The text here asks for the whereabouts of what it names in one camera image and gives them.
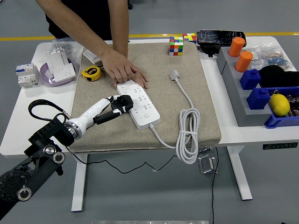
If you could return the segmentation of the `person's right hand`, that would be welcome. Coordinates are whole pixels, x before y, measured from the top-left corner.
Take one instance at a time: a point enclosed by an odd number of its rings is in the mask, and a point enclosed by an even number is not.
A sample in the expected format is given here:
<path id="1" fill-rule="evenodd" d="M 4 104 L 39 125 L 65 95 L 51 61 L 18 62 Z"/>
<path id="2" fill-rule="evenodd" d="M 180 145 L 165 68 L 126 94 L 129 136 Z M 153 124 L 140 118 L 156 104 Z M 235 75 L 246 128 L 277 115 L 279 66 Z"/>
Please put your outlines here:
<path id="1" fill-rule="evenodd" d="M 134 65 L 122 54 L 113 49 L 108 49 L 100 55 L 106 73 L 115 81 L 129 80 L 136 72 Z"/>

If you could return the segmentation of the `person's left hand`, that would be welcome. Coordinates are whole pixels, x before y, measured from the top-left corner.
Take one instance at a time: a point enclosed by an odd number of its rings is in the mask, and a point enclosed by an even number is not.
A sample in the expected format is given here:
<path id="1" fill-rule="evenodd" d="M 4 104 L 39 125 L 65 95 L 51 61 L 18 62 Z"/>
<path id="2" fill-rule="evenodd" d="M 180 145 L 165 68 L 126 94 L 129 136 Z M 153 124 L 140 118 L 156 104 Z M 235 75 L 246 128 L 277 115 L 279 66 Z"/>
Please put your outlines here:
<path id="1" fill-rule="evenodd" d="M 110 75 L 110 77 L 113 80 L 114 87 L 116 87 L 118 83 L 125 82 L 131 79 L 135 81 L 137 84 L 139 84 L 141 87 L 145 89 L 148 88 L 147 82 L 149 80 L 147 76 L 142 71 L 136 68 L 122 69 L 120 71 L 113 72 L 113 74 Z"/>

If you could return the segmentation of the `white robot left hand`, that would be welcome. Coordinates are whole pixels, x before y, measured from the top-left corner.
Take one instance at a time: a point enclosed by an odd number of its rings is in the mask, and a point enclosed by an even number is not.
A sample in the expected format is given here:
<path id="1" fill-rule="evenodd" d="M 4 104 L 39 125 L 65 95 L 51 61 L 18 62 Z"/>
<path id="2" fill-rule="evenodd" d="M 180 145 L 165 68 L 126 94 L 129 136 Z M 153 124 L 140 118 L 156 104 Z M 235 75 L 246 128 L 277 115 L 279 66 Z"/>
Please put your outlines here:
<path id="1" fill-rule="evenodd" d="M 102 124 L 113 120 L 133 108 L 133 100 L 129 95 L 114 95 L 103 98 L 86 110 L 80 117 L 68 120 L 65 125 L 73 126 L 79 135 L 94 124 Z"/>

